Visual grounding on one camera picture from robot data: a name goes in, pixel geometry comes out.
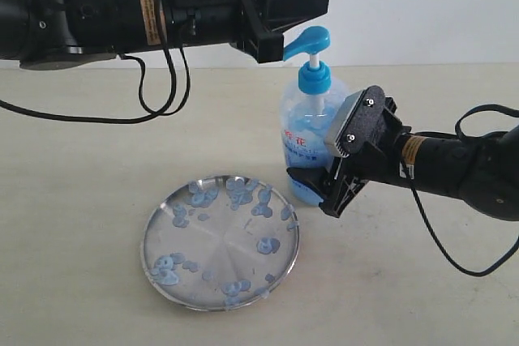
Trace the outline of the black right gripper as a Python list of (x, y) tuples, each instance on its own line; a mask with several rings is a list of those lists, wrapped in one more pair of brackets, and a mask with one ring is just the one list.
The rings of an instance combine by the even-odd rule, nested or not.
[(339, 217), (368, 182), (397, 177), (397, 139), (408, 128), (396, 111), (394, 99), (385, 97), (382, 115), (361, 151), (346, 158), (334, 157), (328, 172), (324, 167), (287, 168), (292, 193), (299, 200), (322, 200), (324, 184), (320, 209), (327, 216)]

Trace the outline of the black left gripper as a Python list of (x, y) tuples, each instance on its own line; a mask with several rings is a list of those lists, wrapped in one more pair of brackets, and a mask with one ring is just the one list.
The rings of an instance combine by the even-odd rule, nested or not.
[(329, 0), (163, 0), (186, 46), (228, 44), (258, 63), (284, 57), (284, 36), (328, 13)]

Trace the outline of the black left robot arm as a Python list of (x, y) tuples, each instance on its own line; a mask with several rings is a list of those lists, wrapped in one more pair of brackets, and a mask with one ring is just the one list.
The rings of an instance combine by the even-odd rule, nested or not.
[(330, 0), (1, 0), (1, 58), (61, 70), (132, 53), (229, 45), (283, 58), (285, 32)]

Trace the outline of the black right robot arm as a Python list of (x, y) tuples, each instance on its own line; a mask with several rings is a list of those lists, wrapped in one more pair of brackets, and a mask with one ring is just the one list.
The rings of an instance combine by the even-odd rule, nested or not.
[(339, 217), (369, 182), (461, 200), (497, 220), (518, 220), (518, 130), (479, 137), (414, 133), (390, 97), (364, 97), (333, 130), (328, 168), (290, 167), (316, 192), (319, 208)]

